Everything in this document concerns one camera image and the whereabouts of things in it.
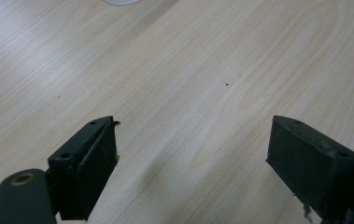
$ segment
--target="black plastic part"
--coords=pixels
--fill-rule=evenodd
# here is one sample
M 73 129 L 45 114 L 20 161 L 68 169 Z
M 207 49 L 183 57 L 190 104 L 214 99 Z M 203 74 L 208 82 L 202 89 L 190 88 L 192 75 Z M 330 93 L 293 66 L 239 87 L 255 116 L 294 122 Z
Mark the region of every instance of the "black plastic part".
M 4 223 L 56 223 L 43 171 L 21 171 L 2 182 L 0 224 Z
M 49 157 L 53 212 L 62 219 L 89 218 L 118 162 L 117 124 L 112 117 L 93 120 Z
M 274 116 L 267 162 L 319 216 L 345 216 L 354 183 L 353 151 L 301 121 Z

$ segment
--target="white object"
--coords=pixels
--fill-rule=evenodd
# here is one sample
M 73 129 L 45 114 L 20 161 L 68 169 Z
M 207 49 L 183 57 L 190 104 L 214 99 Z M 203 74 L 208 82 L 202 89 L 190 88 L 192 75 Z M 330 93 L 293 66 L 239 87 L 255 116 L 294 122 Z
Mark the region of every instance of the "white object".
M 137 2 L 139 0 L 105 0 L 109 4 L 116 5 L 116 6 L 124 6 L 128 4 L 132 4 L 134 2 Z

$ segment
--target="light wooden surface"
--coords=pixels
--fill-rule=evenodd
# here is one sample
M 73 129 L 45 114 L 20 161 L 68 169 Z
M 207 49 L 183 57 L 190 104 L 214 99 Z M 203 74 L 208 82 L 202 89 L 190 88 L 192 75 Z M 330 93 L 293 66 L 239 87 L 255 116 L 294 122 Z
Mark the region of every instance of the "light wooden surface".
M 0 182 L 113 115 L 89 223 L 309 223 L 274 114 L 354 150 L 353 0 L 0 1 Z

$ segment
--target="round hole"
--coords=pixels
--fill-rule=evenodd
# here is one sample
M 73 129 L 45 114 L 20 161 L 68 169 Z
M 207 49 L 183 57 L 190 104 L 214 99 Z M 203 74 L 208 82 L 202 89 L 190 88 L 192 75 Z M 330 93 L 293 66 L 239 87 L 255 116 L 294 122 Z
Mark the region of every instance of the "round hole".
M 348 154 L 346 154 L 346 152 L 338 152 L 337 155 L 340 157 L 348 157 Z
M 34 174 L 26 173 L 14 177 L 10 183 L 12 186 L 17 187 L 31 182 L 32 179 L 34 179 Z
M 71 153 L 67 153 L 67 152 L 65 152 L 61 155 L 61 158 L 63 158 L 63 159 L 68 159 L 70 157 L 71 157 Z

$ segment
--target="wood grain surface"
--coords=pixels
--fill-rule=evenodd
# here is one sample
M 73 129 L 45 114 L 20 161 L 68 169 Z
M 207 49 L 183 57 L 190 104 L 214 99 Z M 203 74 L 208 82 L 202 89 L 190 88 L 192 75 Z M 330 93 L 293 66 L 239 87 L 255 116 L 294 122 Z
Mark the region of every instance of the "wood grain surface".
M 320 223 L 265 162 L 275 114 L 354 150 L 353 0 L 0 0 L 0 182 L 113 115 L 89 223 Z

